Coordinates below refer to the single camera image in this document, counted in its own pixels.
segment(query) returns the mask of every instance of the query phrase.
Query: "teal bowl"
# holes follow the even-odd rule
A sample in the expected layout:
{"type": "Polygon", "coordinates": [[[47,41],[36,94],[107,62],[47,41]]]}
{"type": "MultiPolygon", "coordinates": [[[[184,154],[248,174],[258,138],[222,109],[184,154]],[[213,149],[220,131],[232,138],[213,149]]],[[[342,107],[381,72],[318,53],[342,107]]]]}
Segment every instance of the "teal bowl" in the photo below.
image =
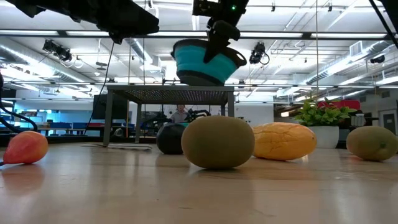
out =
{"type": "Polygon", "coordinates": [[[224,86],[239,67],[248,63],[241,53],[229,47],[205,63],[203,59],[207,43],[205,40],[185,39],[174,44],[172,56],[182,83],[190,86],[224,86]]]}

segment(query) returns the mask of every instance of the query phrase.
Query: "white pot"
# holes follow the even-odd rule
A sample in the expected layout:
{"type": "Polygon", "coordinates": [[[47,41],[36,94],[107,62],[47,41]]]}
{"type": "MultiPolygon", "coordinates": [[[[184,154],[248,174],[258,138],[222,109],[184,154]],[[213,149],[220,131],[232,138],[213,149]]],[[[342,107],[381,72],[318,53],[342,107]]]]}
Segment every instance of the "white pot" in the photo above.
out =
{"type": "Polygon", "coordinates": [[[317,148],[335,149],[338,144],[338,127],[337,126],[315,126],[308,127],[317,136],[317,148]]]}

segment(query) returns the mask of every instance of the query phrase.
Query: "cantaloupe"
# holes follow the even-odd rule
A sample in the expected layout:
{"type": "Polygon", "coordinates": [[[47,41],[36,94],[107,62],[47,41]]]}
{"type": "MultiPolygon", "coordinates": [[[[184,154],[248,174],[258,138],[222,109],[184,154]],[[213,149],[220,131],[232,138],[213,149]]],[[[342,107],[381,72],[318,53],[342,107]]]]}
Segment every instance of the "cantaloupe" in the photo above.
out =
{"type": "Polygon", "coordinates": [[[41,160],[49,149],[45,136],[34,131],[18,134],[8,144],[1,164],[32,164],[41,160]]]}
{"type": "Polygon", "coordinates": [[[350,132],[347,149],[364,160],[384,161],[397,154],[398,139],[386,128],[366,126],[350,132]]]}
{"type": "Polygon", "coordinates": [[[317,145],[316,135],[307,127],[275,122],[253,129],[256,143],[254,156],[278,161],[289,161],[306,156],[317,145]]]}
{"type": "Polygon", "coordinates": [[[229,169],[244,164],[252,156],[254,134],[241,119],[207,116],[188,125],[181,145],[184,155],[196,166],[229,169]]]}

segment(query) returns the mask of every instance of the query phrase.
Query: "person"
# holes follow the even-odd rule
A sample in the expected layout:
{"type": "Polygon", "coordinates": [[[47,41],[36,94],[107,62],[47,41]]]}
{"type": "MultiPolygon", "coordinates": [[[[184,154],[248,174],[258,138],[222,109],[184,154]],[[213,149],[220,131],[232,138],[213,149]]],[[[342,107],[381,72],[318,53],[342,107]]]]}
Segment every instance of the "person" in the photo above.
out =
{"type": "Polygon", "coordinates": [[[177,105],[177,111],[170,118],[173,123],[184,123],[188,113],[185,111],[185,105],[177,105]]]}

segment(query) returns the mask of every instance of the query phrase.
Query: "green melon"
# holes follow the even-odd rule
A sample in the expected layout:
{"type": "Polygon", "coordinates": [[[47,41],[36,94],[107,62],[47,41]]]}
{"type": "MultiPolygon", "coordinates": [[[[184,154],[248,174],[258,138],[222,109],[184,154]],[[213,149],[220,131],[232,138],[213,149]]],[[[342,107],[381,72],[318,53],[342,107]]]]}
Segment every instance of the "green melon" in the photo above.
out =
{"type": "Polygon", "coordinates": [[[348,135],[347,149],[364,160],[384,161],[397,154],[398,139],[386,128],[366,126],[348,135]]]}

